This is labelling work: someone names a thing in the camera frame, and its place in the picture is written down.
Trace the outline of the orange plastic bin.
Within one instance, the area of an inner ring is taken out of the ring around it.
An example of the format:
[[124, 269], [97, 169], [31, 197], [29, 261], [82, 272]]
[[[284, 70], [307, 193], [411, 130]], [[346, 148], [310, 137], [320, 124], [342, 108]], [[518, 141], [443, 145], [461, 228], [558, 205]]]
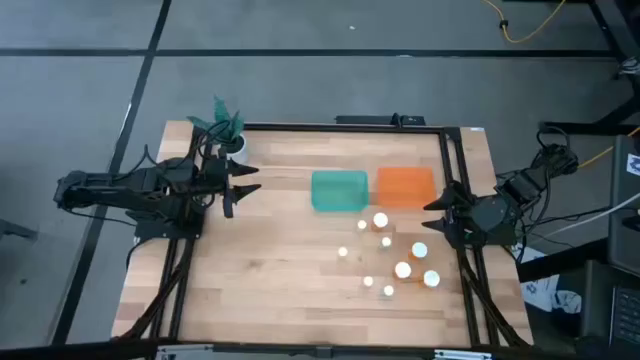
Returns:
[[377, 203], [385, 208], [421, 209], [436, 199], [430, 167], [381, 167], [376, 186]]

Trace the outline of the green artificial plant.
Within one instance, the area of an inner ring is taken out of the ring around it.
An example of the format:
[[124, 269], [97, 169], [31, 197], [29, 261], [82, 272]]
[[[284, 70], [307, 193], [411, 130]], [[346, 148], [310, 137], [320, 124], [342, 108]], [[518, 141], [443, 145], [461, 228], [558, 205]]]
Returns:
[[196, 128], [202, 130], [207, 139], [221, 145], [234, 144], [244, 130], [244, 119], [240, 112], [231, 114], [225, 101], [215, 96], [213, 102], [214, 117], [212, 121], [205, 121], [197, 116], [187, 116], [186, 119]]

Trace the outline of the white printed bag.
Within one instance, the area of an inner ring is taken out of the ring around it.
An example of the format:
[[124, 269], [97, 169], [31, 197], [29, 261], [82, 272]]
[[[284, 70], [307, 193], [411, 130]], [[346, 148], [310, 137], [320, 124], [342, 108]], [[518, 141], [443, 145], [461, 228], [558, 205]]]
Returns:
[[577, 314], [581, 310], [582, 298], [569, 290], [559, 290], [558, 274], [546, 278], [521, 282], [524, 301], [542, 311], [562, 310], [568, 314]]

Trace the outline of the silver metal bracket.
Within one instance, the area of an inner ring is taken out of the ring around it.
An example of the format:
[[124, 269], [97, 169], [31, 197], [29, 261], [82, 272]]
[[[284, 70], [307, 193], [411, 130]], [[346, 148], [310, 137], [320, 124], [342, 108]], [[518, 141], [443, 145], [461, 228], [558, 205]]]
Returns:
[[153, 360], [212, 360], [212, 344], [181, 344], [160, 346]]
[[433, 360], [493, 360], [493, 356], [485, 352], [436, 349]]

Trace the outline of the black frame beam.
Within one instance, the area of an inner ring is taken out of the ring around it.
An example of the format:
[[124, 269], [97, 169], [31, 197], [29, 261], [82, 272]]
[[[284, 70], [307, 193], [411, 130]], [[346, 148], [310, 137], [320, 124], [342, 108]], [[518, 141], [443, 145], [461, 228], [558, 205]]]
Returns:
[[491, 353], [493, 360], [583, 360], [575, 354], [546, 352], [535, 348], [481, 345], [471, 348], [389, 347], [349, 345], [286, 345], [248, 343], [180, 342], [170, 338], [116, 339], [106, 342], [49, 345], [0, 350], [0, 360], [131, 360], [155, 357], [157, 349], [166, 345], [212, 344], [214, 353], [258, 353], [306, 355], [320, 359], [342, 356], [398, 356], [433, 360], [436, 349], [453, 349]]

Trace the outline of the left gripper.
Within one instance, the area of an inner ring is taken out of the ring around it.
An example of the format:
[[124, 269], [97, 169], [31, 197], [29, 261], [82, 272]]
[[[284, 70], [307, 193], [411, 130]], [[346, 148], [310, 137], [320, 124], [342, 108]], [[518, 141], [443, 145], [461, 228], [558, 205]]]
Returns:
[[204, 179], [209, 187], [209, 192], [202, 196], [202, 205], [208, 209], [215, 202], [216, 197], [222, 200], [223, 215], [225, 218], [232, 218], [233, 203], [255, 192], [262, 187], [261, 184], [233, 185], [230, 186], [229, 174], [232, 177], [240, 177], [257, 173], [258, 168], [229, 162], [225, 155], [218, 155], [208, 158], [203, 165]]

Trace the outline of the teal plastic bin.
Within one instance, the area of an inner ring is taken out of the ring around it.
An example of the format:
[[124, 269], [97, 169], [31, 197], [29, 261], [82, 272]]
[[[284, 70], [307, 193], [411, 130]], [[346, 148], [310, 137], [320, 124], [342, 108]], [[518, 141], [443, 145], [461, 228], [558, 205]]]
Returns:
[[368, 174], [362, 170], [314, 171], [311, 204], [318, 212], [363, 211], [369, 205]]

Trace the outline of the white plant pot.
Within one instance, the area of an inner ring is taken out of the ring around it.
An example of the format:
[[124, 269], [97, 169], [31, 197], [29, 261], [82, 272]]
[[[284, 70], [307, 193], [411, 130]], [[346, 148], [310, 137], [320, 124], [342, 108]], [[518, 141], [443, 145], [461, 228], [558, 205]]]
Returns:
[[226, 150], [227, 157], [234, 162], [242, 165], [246, 165], [248, 163], [249, 154], [247, 140], [243, 134], [236, 137], [231, 145], [227, 145]]

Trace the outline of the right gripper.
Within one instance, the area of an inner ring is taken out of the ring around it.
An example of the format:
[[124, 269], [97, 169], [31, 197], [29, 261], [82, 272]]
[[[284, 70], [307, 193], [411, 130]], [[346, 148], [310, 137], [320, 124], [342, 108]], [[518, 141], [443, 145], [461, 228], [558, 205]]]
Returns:
[[476, 195], [467, 193], [460, 182], [451, 181], [439, 198], [424, 206], [424, 210], [427, 211], [449, 208], [449, 223], [442, 217], [422, 222], [421, 225], [447, 235], [447, 240], [453, 248], [483, 247], [487, 244], [488, 235], [472, 218], [472, 210], [478, 204]]

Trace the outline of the black computer case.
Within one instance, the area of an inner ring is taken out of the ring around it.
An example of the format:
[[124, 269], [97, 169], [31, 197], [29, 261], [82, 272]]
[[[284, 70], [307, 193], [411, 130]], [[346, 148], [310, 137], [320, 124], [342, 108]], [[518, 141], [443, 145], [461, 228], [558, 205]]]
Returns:
[[608, 262], [640, 277], [640, 139], [618, 136], [612, 164]]

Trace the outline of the black metal stand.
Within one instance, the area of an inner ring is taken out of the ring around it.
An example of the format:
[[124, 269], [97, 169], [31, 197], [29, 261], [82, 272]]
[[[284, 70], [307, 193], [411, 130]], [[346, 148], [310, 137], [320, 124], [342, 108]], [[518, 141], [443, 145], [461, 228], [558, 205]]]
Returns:
[[[596, 0], [586, 0], [595, 21], [600, 28], [606, 41], [608, 50], [613, 54], [613, 58], [618, 65], [621, 65], [626, 58], [619, 42], [617, 41], [611, 27], [605, 20], [605, 15], [597, 5]], [[539, 129], [548, 131], [552, 127], [563, 130], [569, 135], [592, 135], [592, 136], [617, 136], [631, 135], [633, 131], [640, 132], [640, 125], [625, 124], [625, 121], [636, 114], [640, 114], [640, 78], [633, 75], [623, 75], [632, 88], [631, 97], [624, 101], [617, 108], [603, 116], [601, 119], [591, 123], [574, 122], [541, 122]]]

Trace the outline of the black aluminium table frame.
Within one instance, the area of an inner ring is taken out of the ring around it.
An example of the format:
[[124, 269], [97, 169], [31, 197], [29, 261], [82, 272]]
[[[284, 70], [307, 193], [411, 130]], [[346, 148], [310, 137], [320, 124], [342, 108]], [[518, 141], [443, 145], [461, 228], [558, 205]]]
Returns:
[[[262, 187], [243, 199], [232, 218], [211, 212], [196, 241], [178, 336], [182, 340], [248, 344], [466, 347], [504, 343], [460, 275], [457, 253], [443, 234], [425, 228], [421, 209], [392, 209], [393, 232], [357, 221], [379, 211], [319, 213], [311, 205], [316, 170], [430, 167], [435, 185], [469, 183], [477, 195], [496, 185], [488, 142], [472, 128], [260, 124], [248, 132], [252, 166], [245, 177]], [[388, 236], [391, 249], [379, 249]], [[410, 261], [414, 242], [427, 257]], [[339, 247], [349, 255], [340, 260]], [[409, 281], [393, 276], [397, 262]], [[436, 288], [421, 284], [436, 270]], [[372, 276], [372, 288], [362, 278]]]

